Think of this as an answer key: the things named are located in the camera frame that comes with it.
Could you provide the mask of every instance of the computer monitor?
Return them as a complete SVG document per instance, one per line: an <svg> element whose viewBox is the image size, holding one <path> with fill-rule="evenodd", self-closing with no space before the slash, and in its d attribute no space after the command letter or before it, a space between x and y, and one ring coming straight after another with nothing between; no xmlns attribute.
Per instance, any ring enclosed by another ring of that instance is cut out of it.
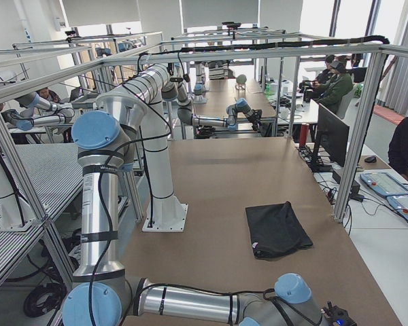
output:
<svg viewBox="0 0 408 326"><path fill-rule="evenodd" d="M327 169L327 166L322 165L321 167L318 164L320 146L329 154L331 162L344 166L348 137L349 126L324 105L319 104L318 127L311 157L311 169L315 169L314 172Z"/></svg>
<svg viewBox="0 0 408 326"><path fill-rule="evenodd" d="M71 94L69 95L69 100L70 102L77 100L81 96L81 87L76 87L71 91Z"/></svg>

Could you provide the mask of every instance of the office chair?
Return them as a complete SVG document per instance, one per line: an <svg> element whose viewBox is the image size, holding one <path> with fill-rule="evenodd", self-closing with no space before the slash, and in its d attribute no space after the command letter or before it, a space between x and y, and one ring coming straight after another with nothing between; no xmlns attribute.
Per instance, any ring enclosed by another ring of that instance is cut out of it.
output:
<svg viewBox="0 0 408 326"><path fill-rule="evenodd" d="M340 119L345 118L347 108L349 107L349 104L351 103L351 100L354 97L356 86L357 84L354 84L354 87L352 88L352 90L341 98L339 108L335 114Z"/></svg>

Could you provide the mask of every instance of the man in green jacket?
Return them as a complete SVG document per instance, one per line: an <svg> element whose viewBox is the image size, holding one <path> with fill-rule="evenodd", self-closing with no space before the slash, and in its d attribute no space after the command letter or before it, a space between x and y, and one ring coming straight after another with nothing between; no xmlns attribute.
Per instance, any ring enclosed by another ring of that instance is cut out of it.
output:
<svg viewBox="0 0 408 326"><path fill-rule="evenodd" d="M339 61L333 61L330 64L331 72L334 75L326 84L313 84L313 87L322 92L321 97L316 100L317 103L323 104L328 110L336 113L341 98L349 93L353 88L352 78L346 72L345 65Z"/></svg>

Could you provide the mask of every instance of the blue joint cap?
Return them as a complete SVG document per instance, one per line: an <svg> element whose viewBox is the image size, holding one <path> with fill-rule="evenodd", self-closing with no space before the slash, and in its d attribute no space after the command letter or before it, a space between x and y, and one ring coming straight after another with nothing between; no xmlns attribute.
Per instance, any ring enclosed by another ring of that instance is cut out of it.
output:
<svg viewBox="0 0 408 326"><path fill-rule="evenodd" d="M89 283L74 288L63 305L63 323L66 326L92 325L89 315ZM92 284L92 313L97 325L117 325L122 314L118 294L103 283Z"/></svg>
<svg viewBox="0 0 408 326"><path fill-rule="evenodd" d="M227 128L230 131L237 131L238 126L239 126L238 124L229 124Z"/></svg>
<svg viewBox="0 0 408 326"><path fill-rule="evenodd" d="M254 319L246 317L244 320L242 320L239 326L260 326L260 324L257 323Z"/></svg>
<svg viewBox="0 0 408 326"><path fill-rule="evenodd" d="M28 120L18 120L16 122L15 127L17 127L20 130L23 130L23 131L28 131L28 130L32 129L33 126L32 126L32 123L30 121L28 121Z"/></svg>
<svg viewBox="0 0 408 326"><path fill-rule="evenodd" d="M83 149L99 149L109 145L120 134L120 123L103 111L90 111L75 121L71 136Z"/></svg>
<svg viewBox="0 0 408 326"><path fill-rule="evenodd" d="M243 97L239 98L236 102L236 106L238 107L245 107L246 105L248 105L248 102L246 102Z"/></svg>
<svg viewBox="0 0 408 326"><path fill-rule="evenodd" d="M33 109L34 107L36 107L36 105L39 103L39 99L41 97L39 96L38 93L36 93L35 98L33 99L33 101L31 101L31 103L29 105L27 105L27 107L29 109Z"/></svg>
<svg viewBox="0 0 408 326"><path fill-rule="evenodd" d="M302 304L311 298L311 289L303 278L295 273L280 276L275 283L275 293L289 304Z"/></svg>
<svg viewBox="0 0 408 326"><path fill-rule="evenodd" d="M123 164L120 170L125 172L131 172L133 170L133 163Z"/></svg>

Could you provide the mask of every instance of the folded black fabric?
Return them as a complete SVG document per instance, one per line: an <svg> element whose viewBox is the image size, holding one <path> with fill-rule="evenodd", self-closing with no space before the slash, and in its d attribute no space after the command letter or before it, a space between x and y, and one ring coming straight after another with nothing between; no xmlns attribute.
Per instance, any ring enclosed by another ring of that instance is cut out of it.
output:
<svg viewBox="0 0 408 326"><path fill-rule="evenodd" d="M256 258L274 258L313 245L290 202L247 207L252 251Z"/></svg>

